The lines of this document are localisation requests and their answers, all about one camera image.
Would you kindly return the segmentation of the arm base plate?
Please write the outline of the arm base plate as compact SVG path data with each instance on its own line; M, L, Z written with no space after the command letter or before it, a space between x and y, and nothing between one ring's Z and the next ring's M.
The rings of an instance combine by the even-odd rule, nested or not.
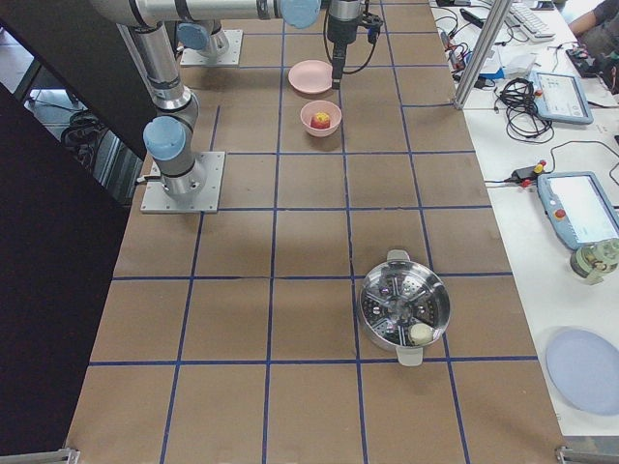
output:
M215 214L221 197L225 152L193 153L192 170L177 178L161 173L154 160L140 207L144 214Z
M204 28L184 24L178 32L183 45L182 67L238 67L241 57L243 31L221 29L209 34Z

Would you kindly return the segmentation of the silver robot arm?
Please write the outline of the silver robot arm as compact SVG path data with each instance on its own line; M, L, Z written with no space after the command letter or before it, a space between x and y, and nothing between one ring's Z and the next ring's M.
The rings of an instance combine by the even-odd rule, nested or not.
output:
M280 18L304 29L325 10L323 37L333 67L333 88L339 87L346 74L347 48L355 42L358 29L367 29L368 40L374 44L383 25L366 1L95 1L92 5L122 32L158 110L144 129L143 140L161 172L162 190L177 197L202 190L207 174L191 149L197 99L182 82L166 22L192 29L187 48L217 56L227 46L221 30L224 19Z
M218 19L179 22L176 31L184 48L192 49L206 58L214 59L229 49L228 38Z

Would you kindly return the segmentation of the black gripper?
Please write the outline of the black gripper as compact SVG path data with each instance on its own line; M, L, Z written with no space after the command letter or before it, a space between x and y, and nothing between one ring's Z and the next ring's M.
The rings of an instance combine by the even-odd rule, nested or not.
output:
M369 1L325 1L326 37L333 44L332 89L338 90L346 63L347 46L356 41L357 29L367 30L370 44L375 44L383 27L383 18L369 11Z

